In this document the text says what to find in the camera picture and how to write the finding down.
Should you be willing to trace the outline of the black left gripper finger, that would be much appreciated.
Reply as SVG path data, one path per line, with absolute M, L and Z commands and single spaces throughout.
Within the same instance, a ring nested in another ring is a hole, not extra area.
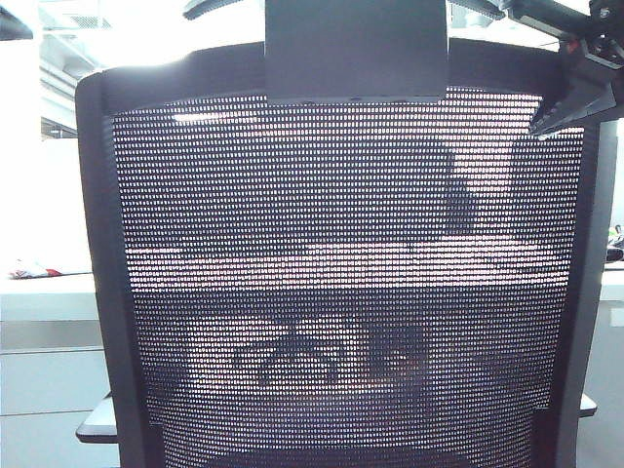
M 32 30 L 7 9 L 0 9 L 0 39 L 32 39 Z

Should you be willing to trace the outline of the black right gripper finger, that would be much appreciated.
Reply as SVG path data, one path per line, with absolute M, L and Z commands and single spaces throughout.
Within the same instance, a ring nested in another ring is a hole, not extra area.
M 571 77 L 565 88 L 547 94 L 529 124 L 529 133 L 546 137 L 618 119 L 618 73 L 609 81 Z
M 590 23 L 588 15 L 550 0 L 506 1 L 505 12 L 510 20 L 556 38 L 580 38 Z

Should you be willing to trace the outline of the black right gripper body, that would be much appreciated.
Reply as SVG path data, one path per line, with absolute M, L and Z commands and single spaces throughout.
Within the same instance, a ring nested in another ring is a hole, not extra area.
M 566 7 L 567 38 L 561 41 L 560 55 L 566 68 L 582 60 L 609 70 L 623 68 L 623 2 L 589 1 L 586 15 Z

